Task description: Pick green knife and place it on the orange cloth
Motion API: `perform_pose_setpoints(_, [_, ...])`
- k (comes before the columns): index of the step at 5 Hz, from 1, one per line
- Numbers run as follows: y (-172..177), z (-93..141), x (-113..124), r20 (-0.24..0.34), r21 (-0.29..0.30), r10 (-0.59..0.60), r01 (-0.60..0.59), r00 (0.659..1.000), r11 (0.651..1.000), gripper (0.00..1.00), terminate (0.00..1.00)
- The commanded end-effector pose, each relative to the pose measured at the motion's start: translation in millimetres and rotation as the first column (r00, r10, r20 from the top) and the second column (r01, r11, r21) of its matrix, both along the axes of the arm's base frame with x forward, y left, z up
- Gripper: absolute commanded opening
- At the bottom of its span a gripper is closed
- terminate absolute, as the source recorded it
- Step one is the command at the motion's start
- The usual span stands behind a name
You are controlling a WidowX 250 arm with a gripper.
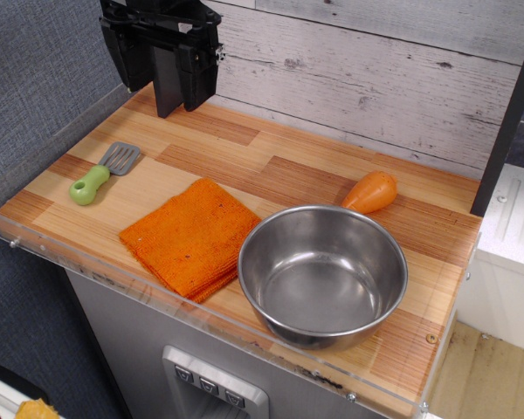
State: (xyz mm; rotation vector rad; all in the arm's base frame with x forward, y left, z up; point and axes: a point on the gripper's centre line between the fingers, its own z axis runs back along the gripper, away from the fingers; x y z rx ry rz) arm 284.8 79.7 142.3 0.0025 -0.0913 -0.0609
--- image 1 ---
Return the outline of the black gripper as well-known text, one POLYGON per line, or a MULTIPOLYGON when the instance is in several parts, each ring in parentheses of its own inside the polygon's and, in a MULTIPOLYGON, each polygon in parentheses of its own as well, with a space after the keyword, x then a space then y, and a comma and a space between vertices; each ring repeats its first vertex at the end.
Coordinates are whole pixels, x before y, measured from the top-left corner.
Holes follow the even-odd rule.
POLYGON ((136 92, 154 78, 150 45, 176 48, 186 111, 217 90, 222 18, 200 1, 102 1, 101 31, 122 83, 136 92))

